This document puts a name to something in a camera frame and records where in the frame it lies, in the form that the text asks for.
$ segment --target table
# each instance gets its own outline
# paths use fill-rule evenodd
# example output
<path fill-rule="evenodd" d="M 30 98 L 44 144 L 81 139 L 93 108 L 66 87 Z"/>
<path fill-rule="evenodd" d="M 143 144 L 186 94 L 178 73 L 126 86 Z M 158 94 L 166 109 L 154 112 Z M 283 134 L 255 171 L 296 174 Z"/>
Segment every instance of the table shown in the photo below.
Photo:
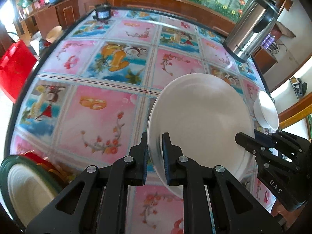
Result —
<path fill-rule="evenodd" d="M 14 107 L 6 154 L 34 150 L 71 173 L 104 167 L 140 143 L 152 106 L 172 80 L 190 73 L 218 76 L 253 102 L 267 89 L 250 58 L 234 60 L 224 37 L 205 26 L 160 13 L 114 9 L 101 23 L 89 13 L 68 29 L 40 61 Z M 252 162 L 241 181 L 270 210 L 275 198 Z M 127 233 L 183 231 L 183 200 L 160 182 L 148 162 L 146 185 L 130 187 Z"/>

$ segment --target cartoon print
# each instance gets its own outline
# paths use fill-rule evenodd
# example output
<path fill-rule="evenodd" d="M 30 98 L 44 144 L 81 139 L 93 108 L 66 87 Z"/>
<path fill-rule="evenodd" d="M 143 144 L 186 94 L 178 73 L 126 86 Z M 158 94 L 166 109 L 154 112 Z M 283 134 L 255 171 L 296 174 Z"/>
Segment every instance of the cartoon print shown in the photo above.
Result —
<path fill-rule="evenodd" d="M 269 201 L 269 198 L 270 198 L 270 193 L 269 193 L 268 190 L 266 190 L 266 193 L 264 194 L 264 200 L 263 200 L 263 202 L 264 202 L 265 204 L 267 204 L 268 201 Z"/>
<path fill-rule="evenodd" d="M 112 164 L 130 144 L 137 95 L 78 86 L 60 127 L 60 151 Z"/>
<path fill-rule="evenodd" d="M 207 39 L 201 39 L 205 60 L 236 72 L 236 64 L 222 45 Z"/>
<path fill-rule="evenodd" d="M 143 216 L 142 222 L 153 229 L 156 229 L 157 225 L 150 223 L 149 216 L 151 213 L 154 215 L 158 214 L 157 205 L 160 200 L 166 200 L 166 202 L 172 202 L 173 200 L 182 201 L 181 198 L 173 194 L 158 194 L 158 192 L 147 194 L 144 200 L 144 209 L 140 213 L 140 216 Z"/>
<path fill-rule="evenodd" d="M 64 83 L 38 80 L 25 107 L 21 108 L 19 126 L 50 143 L 67 89 L 68 85 Z"/>
<path fill-rule="evenodd" d="M 83 70 L 98 40 L 62 41 L 48 57 L 40 72 L 77 75 Z"/>
<path fill-rule="evenodd" d="M 258 97 L 258 91 L 260 90 L 260 88 L 257 85 L 245 79 L 243 79 L 242 81 L 243 81 L 243 87 L 244 87 L 245 96 L 246 96 L 246 103 L 249 108 L 249 112 L 252 117 L 255 117 L 254 112 L 253 112 L 253 104 Z"/>
<path fill-rule="evenodd" d="M 266 188 L 266 186 L 255 176 L 254 182 L 254 193 L 253 196 L 258 202 L 265 208 L 270 206 L 270 204 L 275 200 L 274 195 Z"/>
<path fill-rule="evenodd" d="M 141 84 L 149 47 L 128 43 L 105 43 L 83 76 Z"/>
<path fill-rule="evenodd" d="M 32 144 L 30 144 L 27 140 L 16 135 L 14 138 L 13 147 L 10 148 L 10 155 L 21 155 L 29 151 L 34 152 L 41 158 L 46 157 L 45 153 L 32 146 Z"/>
<path fill-rule="evenodd" d="M 129 233 L 168 233 L 183 228 L 183 199 L 176 197 L 163 185 L 135 188 Z"/>
<path fill-rule="evenodd" d="M 153 42 L 156 24 L 144 21 L 121 20 L 107 33 L 110 39 Z"/>
<path fill-rule="evenodd" d="M 67 62 L 64 63 L 64 67 L 66 69 L 73 68 L 77 65 L 77 62 L 79 61 L 79 58 L 75 55 L 72 55 L 68 58 Z"/>
<path fill-rule="evenodd" d="M 140 20 L 150 20 L 158 21 L 159 15 L 153 13 L 147 13 L 143 11 L 128 11 L 127 18 L 140 19 Z"/>
<path fill-rule="evenodd" d="M 243 89 L 237 75 L 213 65 L 210 65 L 209 67 L 212 75 L 222 79 L 230 86 L 232 86 L 242 97 L 244 96 Z"/>
<path fill-rule="evenodd" d="M 260 180 L 258 180 L 258 182 L 257 182 L 257 191 L 255 193 L 255 197 L 258 200 L 261 199 L 260 196 L 259 196 L 259 192 L 261 191 L 261 184 L 262 184 L 262 182 Z"/>
<path fill-rule="evenodd" d="M 101 37 L 113 25 L 114 22 L 115 20 L 113 19 L 108 19 L 104 22 L 93 19 L 87 20 L 82 25 L 80 25 L 77 30 L 74 30 L 72 37 Z"/>
<path fill-rule="evenodd" d="M 237 64 L 238 71 L 239 73 L 241 73 L 241 75 L 248 77 L 250 80 L 254 82 L 258 81 L 256 76 L 256 74 L 258 74 L 258 71 L 252 68 L 252 65 L 249 61 L 241 63 L 235 60 L 235 62 Z"/>
<path fill-rule="evenodd" d="M 217 33 L 212 32 L 210 30 L 198 27 L 198 31 L 199 31 L 199 34 L 201 36 L 203 36 L 204 38 L 216 41 L 217 43 L 222 44 L 223 41 L 225 40 L 224 37 L 222 37 L 221 35 L 218 35 Z"/>
<path fill-rule="evenodd" d="M 121 136 L 121 128 L 124 126 L 124 123 L 119 124 L 119 120 L 122 119 L 124 115 L 124 112 L 120 112 L 117 115 L 117 121 L 116 121 L 116 126 L 113 128 L 113 133 L 116 133 L 114 135 L 114 139 L 112 141 L 107 140 L 105 143 L 100 144 L 102 142 L 102 138 L 100 136 L 97 136 L 96 142 L 93 144 L 88 143 L 85 138 L 85 131 L 81 131 L 82 135 L 82 140 L 84 142 L 85 148 L 91 148 L 92 153 L 96 151 L 101 151 L 102 154 L 116 154 L 118 152 L 118 147 L 121 146 L 119 143 L 119 139 Z"/>
<path fill-rule="evenodd" d="M 149 28 L 146 28 L 146 30 L 144 31 L 144 34 L 138 34 L 138 33 L 130 34 L 127 31 L 126 31 L 126 34 L 131 37 L 137 37 L 139 39 L 146 39 L 149 36 Z"/>
<path fill-rule="evenodd" d="M 200 60 L 159 48 L 154 65 L 152 87 L 161 90 L 174 79 L 191 73 L 205 73 Z"/>
<path fill-rule="evenodd" d="M 199 54 L 199 47 L 195 35 L 177 29 L 163 26 L 160 45 L 165 45 L 179 50 Z"/>
<path fill-rule="evenodd" d="M 173 27 L 177 27 L 177 28 L 179 28 L 181 30 L 185 30 L 185 31 L 188 31 L 188 32 L 191 32 L 191 33 L 195 33 L 194 25 L 190 24 L 188 22 L 181 21 L 181 20 L 175 19 L 175 18 L 169 18 L 169 17 L 166 17 L 166 16 L 163 17 L 163 22 L 166 25 L 170 25 L 170 26 L 173 26 Z"/>
<path fill-rule="evenodd" d="M 252 175 L 244 177 L 241 180 L 241 184 L 244 188 L 246 188 L 247 191 L 252 192 Z"/>

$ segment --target red bag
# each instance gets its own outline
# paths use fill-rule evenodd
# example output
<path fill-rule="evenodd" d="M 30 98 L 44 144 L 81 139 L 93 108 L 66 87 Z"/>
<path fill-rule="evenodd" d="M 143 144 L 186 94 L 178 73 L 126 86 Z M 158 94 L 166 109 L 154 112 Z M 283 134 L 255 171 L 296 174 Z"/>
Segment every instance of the red bag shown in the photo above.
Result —
<path fill-rule="evenodd" d="M 13 43 L 0 60 L 0 89 L 15 103 L 37 59 L 24 41 Z"/>

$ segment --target wooden wall panel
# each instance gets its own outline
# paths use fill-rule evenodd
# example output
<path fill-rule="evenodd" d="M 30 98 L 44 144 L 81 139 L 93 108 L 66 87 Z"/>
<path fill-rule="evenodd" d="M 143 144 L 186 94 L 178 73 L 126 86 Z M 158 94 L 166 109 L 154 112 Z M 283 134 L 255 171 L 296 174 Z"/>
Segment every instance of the wooden wall panel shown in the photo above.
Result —
<path fill-rule="evenodd" d="M 293 117 L 294 115 L 296 115 L 297 113 L 304 110 L 305 108 L 307 108 L 310 105 L 312 105 L 312 93 L 309 93 L 308 95 L 306 95 L 305 97 L 300 99 L 299 102 L 292 105 L 290 108 L 286 109 L 285 111 L 282 111 L 278 115 L 280 123 L 291 118 L 291 117 Z"/>
<path fill-rule="evenodd" d="M 108 0 L 113 6 L 140 7 L 155 9 L 192 19 L 211 28 L 231 32 L 235 23 L 221 14 L 187 0 Z M 105 0 L 78 0 L 80 15 L 90 10 L 90 6 L 100 4 Z"/>
<path fill-rule="evenodd" d="M 35 14 L 35 19 L 43 39 L 46 38 L 46 35 L 53 27 L 60 25 L 55 7 L 38 11 L 38 13 Z"/>
<path fill-rule="evenodd" d="M 56 5 L 60 25 L 67 29 L 80 18 L 78 0 L 65 0 Z"/>

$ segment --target wooden cabinet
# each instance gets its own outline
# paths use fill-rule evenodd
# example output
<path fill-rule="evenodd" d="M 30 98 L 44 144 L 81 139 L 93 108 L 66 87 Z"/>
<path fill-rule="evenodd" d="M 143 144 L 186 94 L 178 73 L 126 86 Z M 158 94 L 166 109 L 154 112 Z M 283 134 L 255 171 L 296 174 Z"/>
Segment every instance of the wooden cabinet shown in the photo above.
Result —
<path fill-rule="evenodd" d="M 64 30 L 80 18 L 78 0 L 65 0 L 57 4 L 56 9 L 59 23 Z"/>
<path fill-rule="evenodd" d="M 46 35 L 53 27 L 60 25 L 57 17 L 57 10 L 54 6 L 39 10 L 35 14 L 35 19 L 43 39 L 46 38 Z"/>

